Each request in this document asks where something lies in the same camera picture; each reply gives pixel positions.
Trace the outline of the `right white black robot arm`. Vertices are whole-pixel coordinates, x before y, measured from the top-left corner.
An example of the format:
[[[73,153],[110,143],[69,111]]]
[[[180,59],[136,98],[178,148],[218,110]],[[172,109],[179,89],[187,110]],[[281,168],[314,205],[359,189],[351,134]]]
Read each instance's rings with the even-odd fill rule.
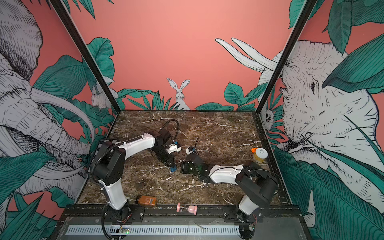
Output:
[[[262,169],[253,161],[238,166],[221,166],[205,163],[200,156],[189,153],[181,164],[181,174],[193,175],[197,181],[206,184],[233,184],[244,192],[237,206],[237,219],[248,222],[259,208],[267,208],[279,188],[274,173]]]

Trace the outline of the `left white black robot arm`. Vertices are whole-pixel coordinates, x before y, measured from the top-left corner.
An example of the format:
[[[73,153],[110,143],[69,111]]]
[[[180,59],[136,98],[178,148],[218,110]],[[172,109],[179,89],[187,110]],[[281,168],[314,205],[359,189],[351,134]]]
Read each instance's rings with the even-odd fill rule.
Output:
[[[118,222],[131,217],[132,211],[122,187],[125,161],[144,150],[151,150],[157,159],[172,171],[177,169],[174,152],[181,151],[181,144],[169,131],[143,133],[122,142],[104,142],[90,167],[90,181],[99,186],[106,197],[103,215],[108,214]]]

